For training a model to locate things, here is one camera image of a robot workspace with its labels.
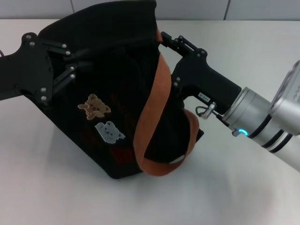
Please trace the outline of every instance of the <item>table surface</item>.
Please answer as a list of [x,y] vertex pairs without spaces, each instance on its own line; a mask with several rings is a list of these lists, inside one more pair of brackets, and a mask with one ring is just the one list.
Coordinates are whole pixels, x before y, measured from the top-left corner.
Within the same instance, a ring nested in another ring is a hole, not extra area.
[[[15,52],[24,33],[53,22],[0,20],[0,49]],[[212,68],[268,100],[300,59],[300,22],[159,21],[158,27],[205,49]],[[161,51],[174,69],[180,57]],[[193,112],[198,105],[186,100]],[[300,223],[300,173],[245,136],[232,137],[213,116],[200,120],[205,136],[175,172],[112,180],[25,97],[1,101],[0,109],[2,225]]]

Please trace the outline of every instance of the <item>embroidered patch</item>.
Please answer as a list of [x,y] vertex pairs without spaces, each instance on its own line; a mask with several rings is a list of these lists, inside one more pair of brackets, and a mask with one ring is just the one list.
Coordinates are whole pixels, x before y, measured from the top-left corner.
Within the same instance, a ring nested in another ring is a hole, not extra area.
[[118,139],[125,138],[125,135],[123,135],[111,121],[107,121],[106,124],[98,123],[95,128],[106,143],[115,144]]
[[84,104],[78,105],[79,109],[84,109],[88,120],[92,120],[95,117],[104,117],[104,113],[110,113],[111,109],[105,105],[101,99],[95,94],[91,94],[88,100]]

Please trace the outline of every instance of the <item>screw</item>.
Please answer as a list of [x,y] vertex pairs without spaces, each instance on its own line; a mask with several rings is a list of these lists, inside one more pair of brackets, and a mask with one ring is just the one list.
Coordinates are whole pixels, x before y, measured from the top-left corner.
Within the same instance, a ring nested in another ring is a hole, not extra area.
[[205,56],[206,55],[206,51],[202,50],[201,51],[201,55]]

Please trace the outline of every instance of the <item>black fabric bag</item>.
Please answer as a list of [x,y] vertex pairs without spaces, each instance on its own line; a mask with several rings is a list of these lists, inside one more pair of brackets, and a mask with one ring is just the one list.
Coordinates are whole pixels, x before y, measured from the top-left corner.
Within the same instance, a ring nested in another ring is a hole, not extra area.
[[[53,96],[49,106],[27,97],[115,179],[141,172],[134,138],[160,57],[155,7],[151,0],[94,5],[51,24],[38,35],[66,43],[71,52],[84,53],[75,60],[92,62],[93,67],[78,70],[75,81]],[[52,65],[54,79],[66,69],[55,54]],[[168,164],[193,147],[182,105],[170,94],[146,159]]]

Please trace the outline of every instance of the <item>bag strap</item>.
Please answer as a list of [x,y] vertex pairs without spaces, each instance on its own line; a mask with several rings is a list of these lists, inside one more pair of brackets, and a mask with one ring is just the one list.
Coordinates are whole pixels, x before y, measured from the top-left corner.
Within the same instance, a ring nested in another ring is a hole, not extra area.
[[199,121],[194,114],[184,110],[190,124],[190,139],[184,158],[176,163],[158,163],[144,157],[147,147],[159,123],[171,92],[171,72],[160,54],[151,93],[135,129],[133,145],[137,163],[142,171],[154,176],[163,176],[179,167],[196,143]]

